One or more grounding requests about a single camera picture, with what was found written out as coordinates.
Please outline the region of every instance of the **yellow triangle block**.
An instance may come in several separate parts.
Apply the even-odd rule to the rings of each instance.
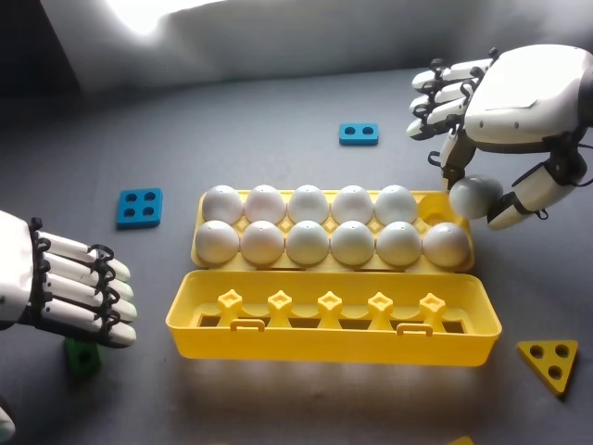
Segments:
[[[453,440],[448,445],[473,445],[473,441],[468,436],[463,436],[457,440]]]
[[[529,366],[561,396],[568,385],[578,350],[576,340],[520,341],[517,351]]]

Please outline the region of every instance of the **blue block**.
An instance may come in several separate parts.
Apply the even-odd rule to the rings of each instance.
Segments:
[[[160,224],[163,192],[160,188],[123,190],[118,205],[118,229],[144,229]]]
[[[342,123],[342,146],[376,146],[379,143],[379,125],[376,123]]]

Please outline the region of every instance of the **table surface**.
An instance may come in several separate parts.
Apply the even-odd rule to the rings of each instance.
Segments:
[[[593,193],[577,190],[504,232],[473,222],[473,273],[503,325],[479,368],[312,362],[188,361],[165,316],[183,276],[199,197],[216,184],[437,189],[426,162],[442,137],[406,136],[414,71],[0,104],[0,208],[47,231],[103,243],[132,270],[137,343],[105,350],[101,372],[68,377],[61,337],[15,326],[0,335],[0,394],[15,443],[444,444],[593,441]],[[379,124],[375,147],[338,145],[340,122]],[[542,155],[477,153],[470,173],[508,189]],[[161,187],[161,225],[119,232],[120,190]],[[564,401],[515,351],[575,338]]]

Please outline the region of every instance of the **egg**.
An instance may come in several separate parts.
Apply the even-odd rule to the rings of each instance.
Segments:
[[[286,204],[278,190],[270,185],[258,185],[245,201],[245,216],[254,221],[279,223],[286,214]]]
[[[377,238],[377,253],[385,262],[394,266],[412,264],[422,253],[423,242],[413,225],[392,222]]]
[[[369,193],[357,185],[344,187],[332,203],[332,216],[340,224],[347,221],[366,224],[372,218],[372,200]]]
[[[278,227],[268,221],[251,223],[241,236],[241,253],[254,264],[269,264],[284,252],[284,237]]]
[[[286,255],[299,264],[315,264],[327,257],[330,238],[314,221],[301,221],[288,232]]]
[[[466,176],[451,187],[448,202],[451,208],[468,220],[485,217],[502,196],[502,185],[485,176]]]
[[[418,216],[414,195],[401,185],[390,185],[379,193],[374,203],[374,214],[382,225],[396,221],[413,223]]]
[[[323,223],[330,216],[330,205],[315,185],[301,185],[288,201],[288,217],[293,223],[314,221]]]
[[[330,241],[332,255],[349,266],[358,266],[371,259],[374,253],[374,238],[371,230],[359,221],[340,224]]]
[[[243,216],[243,201],[234,188],[217,185],[209,189],[204,196],[202,215],[206,221],[235,224]]]
[[[442,222],[424,236],[423,253],[437,266],[459,266],[470,254],[470,241],[457,224]]]
[[[239,251],[239,236],[223,221],[204,222],[196,233],[197,256],[211,264],[229,261]]]

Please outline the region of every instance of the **egg carton tray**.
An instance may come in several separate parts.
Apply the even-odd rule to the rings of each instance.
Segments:
[[[167,325],[190,359],[455,366],[484,363],[501,332],[463,273],[194,271]]]
[[[371,196],[372,203],[374,204],[379,197],[380,190],[367,190],[369,195]],[[247,196],[249,195],[250,190],[237,190],[241,200],[245,204]],[[334,202],[334,199],[337,195],[339,190],[323,190],[330,206]],[[284,199],[284,202],[288,204],[290,197],[294,193],[294,190],[280,190],[280,193]],[[448,202],[448,194],[446,192],[438,192],[438,191],[412,191],[411,192],[416,199],[416,203],[418,205],[418,217],[416,221],[412,223],[412,225],[416,228],[420,236],[423,238],[426,232],[437,225],[438,223],[455,223],[457,224],[465,234],[467,235],[469,242],[470,242],[470,253],[465,261],[458,266],[455,267],[441,267],[437,266],[436,264],[431,263],[424,255],[416,260],[414,263],[408,266],[393,266],[381,259],[379,255],[375,253],[372,255],[371,259],[361,264],[359,266],[348,266],[340,261],[336,260],[332,256],[332,252],[325,257],[324,260],[321,262],[312,265],[312,266],[304,266],[302,264],[298,264],[297,262],[292,261],[286,252],[284,252],[281,257],[271,264],[267,264],[265,266],[255,265],[251,262],[247,261],[241,252],[235,255],[230,261],[227,261],[223,264],[210,264],[205,261],[202,261],[196,251],[196,233],[197,229],[206,221],[202,215],[202,202],[204,201],[204,195],[200,198],[198,211],[197,211],[197,218],[196,218],[196,228],[194,230],[194,239],[192,243],[192,261],[204,268],[211,268],[211,269],[242,269],[242,270],[251,270],[251,269],[273,269],[273,270],[310,270],[310,271],[335,271],[335,270],[343,270],[343,271],[393,271],[393,272],[464,272],[468,271],[473,266],[473,241],[472,241],[472,234],[470,232],[470,225],[466,219],[461,217],[457,214],[449,205]],[[284,218],[276,224],[276,226],[282,231],[284,235],[284,241],[288,236],[288,232],[295,224],[290,220],[288,215],[284,216]],[[331,212],[330,216],[325,222],[322,223],[322,227],[327,232],[328,236],[332,237],[332,233],[338,227],[339,223],[332,217]],[[371,229],[372,235],[375,239],[378,238],[381,231],[384,229],[384,225],[377,220],[377,218],[372,216],[372,219],[366,224],[369,229]],[[241,237],[245,229],[249,226],[249,220],[246,216],[242,216],[239,221],[233,224],[233,229],[235,232]]]

